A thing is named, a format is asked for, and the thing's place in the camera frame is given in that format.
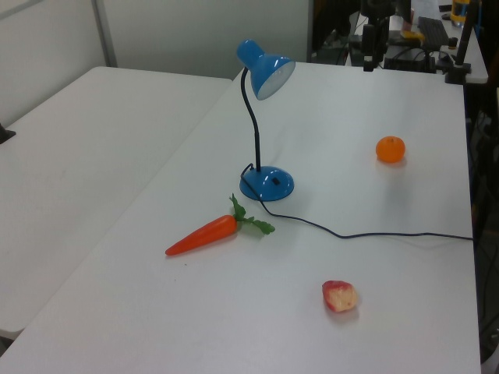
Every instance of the orange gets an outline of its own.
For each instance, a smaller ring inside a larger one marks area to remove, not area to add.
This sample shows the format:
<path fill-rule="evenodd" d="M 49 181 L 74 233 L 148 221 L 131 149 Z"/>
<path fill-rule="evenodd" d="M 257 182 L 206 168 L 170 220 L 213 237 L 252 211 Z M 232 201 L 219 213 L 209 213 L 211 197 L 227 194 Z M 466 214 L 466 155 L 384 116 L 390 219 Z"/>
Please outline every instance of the orange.
<path fill-rule="evenodd" d="M 405 153 L 404 141 L 397 136 L 385 136 L 377 142 L 377 158 L 384 162 L 399 162 Z"/>

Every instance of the carrot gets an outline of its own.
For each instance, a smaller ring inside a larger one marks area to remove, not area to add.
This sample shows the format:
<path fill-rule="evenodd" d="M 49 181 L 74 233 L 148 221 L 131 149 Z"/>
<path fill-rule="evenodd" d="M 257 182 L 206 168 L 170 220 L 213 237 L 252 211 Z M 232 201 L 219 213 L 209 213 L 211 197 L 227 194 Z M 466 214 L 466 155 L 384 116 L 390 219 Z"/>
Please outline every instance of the carrot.
<path fill-rule="evenodd" d="M 266 235 L 275 230 L 274 226 L 268 224 L 267 222 L 255 220 L 254 217 L 245 218 L 244 216 L 246 215 L 246 211 L 238 204 L 234 194 L 232 194 L 232 197 L 229 199 L 234 204 L 235 214 L 233 216 L 227 214 L 211 221 L 209 224 L 205 224 L 202 228 L 198 228 L 192 234 L 187 235 L 180 242 L 177 242 L 168 248 L 165 252 L 166 255 L 178 255 L 180 253 L 190 251 L 191 249 L 201 247 L 202 245 L 227 238 L 235 233 L 238 222 L 253 224 Z"/>
<path fill-rule="evenodd" d="M 202 245 L 227 238 L 230 234 L 234 234 L 236 229 L 237 221 L 233 216 L 227 214 L 211 221 L 209 224 L 205 224 L 202 228 L 198 228 L 180 242 L 172 245 L 166 250 L 166 255 L 178 255 Z"/>

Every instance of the wall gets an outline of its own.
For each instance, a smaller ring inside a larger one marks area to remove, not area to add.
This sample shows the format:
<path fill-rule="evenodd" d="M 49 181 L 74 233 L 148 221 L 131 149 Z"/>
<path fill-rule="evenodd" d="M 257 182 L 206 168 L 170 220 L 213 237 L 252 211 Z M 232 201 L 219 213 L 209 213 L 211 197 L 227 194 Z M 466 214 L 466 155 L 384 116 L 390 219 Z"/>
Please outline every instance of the wall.
<path fill-rule="evenodd" d="M 100 0 L 120 68 L 233 79 L 239 43 L 305 62 L 311 0 Z"/>
<path fill-rule="evenodd" d="M 91 68 L 105 65 L 91 0 L 32 3 L 0 18 L 0 122 L 4 126 Z"/>

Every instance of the lamp shade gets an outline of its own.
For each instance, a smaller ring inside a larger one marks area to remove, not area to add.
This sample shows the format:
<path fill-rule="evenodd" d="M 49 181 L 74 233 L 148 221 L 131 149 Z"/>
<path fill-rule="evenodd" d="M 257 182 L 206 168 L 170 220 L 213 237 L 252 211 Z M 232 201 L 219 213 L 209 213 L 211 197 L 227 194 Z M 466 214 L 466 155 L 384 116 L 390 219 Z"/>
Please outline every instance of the lamp shade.
<path fill-rule="evenodd" d="M 251 72 L 251 87 L 258 100 L 275 94 L 295 69 L 295 62 L 280 55 L 268 55 L 255 41 L 243 41 L 237 57 Z"/>

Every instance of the apple slice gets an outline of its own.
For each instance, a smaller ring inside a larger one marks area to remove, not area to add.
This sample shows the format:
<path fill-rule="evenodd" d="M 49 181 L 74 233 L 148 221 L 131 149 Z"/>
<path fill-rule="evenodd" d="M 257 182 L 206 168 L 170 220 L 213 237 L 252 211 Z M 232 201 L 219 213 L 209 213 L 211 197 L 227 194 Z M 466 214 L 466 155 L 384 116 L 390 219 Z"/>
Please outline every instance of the apple slice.
<path fill-rule="evenodd" d="M 344 312 L 357 305 L 355 288 L 343 280 L 328 280 L 322 285 L 322 295 L 327 307 L 333 312 Z"/>

